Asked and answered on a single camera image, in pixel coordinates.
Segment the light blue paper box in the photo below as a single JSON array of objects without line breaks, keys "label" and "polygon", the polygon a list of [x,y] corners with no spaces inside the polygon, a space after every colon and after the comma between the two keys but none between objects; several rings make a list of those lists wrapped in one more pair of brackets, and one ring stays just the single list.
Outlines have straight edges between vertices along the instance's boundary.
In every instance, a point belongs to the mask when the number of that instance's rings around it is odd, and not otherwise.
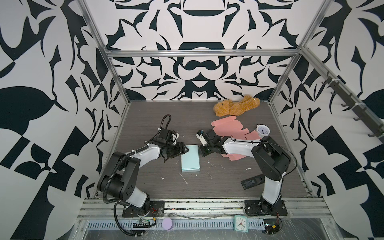
[{"label": "light blue paper box", "polygon": [[194,173],[200,171],[200,156],[199,147],[197,145],[187,145],[189,149],[187,153],[183,154],[182,160],[182,173]]}]

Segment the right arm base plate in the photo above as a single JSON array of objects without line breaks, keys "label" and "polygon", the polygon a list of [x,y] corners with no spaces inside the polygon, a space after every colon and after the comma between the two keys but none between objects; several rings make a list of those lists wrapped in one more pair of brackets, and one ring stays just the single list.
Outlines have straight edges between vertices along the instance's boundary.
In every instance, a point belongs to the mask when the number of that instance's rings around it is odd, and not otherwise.
[{"label": "right arm base plate", "polygon": [[288,211],[283,200],[278,200],[275,204],[270,204],[264,199],[245,200],[245,214],[249,217],[258,216],[283,216],[288,215]]}]

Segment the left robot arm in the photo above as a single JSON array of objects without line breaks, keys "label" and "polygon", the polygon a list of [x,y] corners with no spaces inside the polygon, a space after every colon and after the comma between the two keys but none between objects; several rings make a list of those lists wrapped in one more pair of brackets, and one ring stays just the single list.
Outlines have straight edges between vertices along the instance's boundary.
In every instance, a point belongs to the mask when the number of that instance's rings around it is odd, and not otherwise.
[{"label": "left robot arm", "polygon": [[129,231],[119,223],[117,206],[131,208],[138,216],[145,216],[151,210],[150,195],[136,187],[139,170],[147,163],[163,158],[164,161],[186,154],[189,149],[179,142],[176,131],[168,129],[172,116],[165,115],[158,132],[145,145],[127,153],[115,152],[111,155],[98,181],[97,189],[105,204],[113,204],[113,215],[118,229],[129,237],[141,237],[147,229],[157,224],[156,211],[153,222],[143,224],[142,231]]}]

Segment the pink paper box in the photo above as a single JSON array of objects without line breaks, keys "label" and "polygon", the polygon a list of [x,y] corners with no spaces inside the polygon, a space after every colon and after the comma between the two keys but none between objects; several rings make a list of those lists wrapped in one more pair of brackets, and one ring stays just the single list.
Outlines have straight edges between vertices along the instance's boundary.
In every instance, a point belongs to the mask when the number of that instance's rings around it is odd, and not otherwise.
[{"label": "pink paper box", "polygon": [[261,139],[256,131],[250,132],[248,128],[244,129],[244,126],[237,120],[236,116],[229,116],[213,121],[211,125],[213,126],[214,132],[221,137],[232,136],[233,139],[245,141],[256,141]]}]

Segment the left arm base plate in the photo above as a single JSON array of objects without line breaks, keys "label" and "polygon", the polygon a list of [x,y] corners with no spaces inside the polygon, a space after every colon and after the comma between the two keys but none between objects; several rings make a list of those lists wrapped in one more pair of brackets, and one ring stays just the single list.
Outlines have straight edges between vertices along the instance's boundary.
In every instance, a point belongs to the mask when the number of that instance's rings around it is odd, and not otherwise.
[{"label": "left arm base plate", "polygon": [[123,218],[135,218],[135,217],[151,217],[154,211],[162,212],[165,208],[164,201],[146,201],[144,205],[139,208],[136,206],[124,207]]}]

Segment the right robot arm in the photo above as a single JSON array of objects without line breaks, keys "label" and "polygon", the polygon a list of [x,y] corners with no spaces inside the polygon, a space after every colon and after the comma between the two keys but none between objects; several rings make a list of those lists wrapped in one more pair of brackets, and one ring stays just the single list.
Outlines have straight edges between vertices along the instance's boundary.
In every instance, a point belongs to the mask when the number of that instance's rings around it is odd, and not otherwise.
[{"label": "right robot arm", "polygon": [[284,177],[289,174],[288,168],[291,157],[275,140],[265,136],[260,140],[246,141],[230,137],[221,137],[213,130],[197,132],[201,141],[199,146],[202,156],[211,153],[223,155],[243,155],[253,157],[262,173],[258,176],[241,181],[243,189],[247,190],[263,185],[264,190],[259,200],[246,200],[245,213],[247,216],[287,216],[288,211],[281,196]]}]

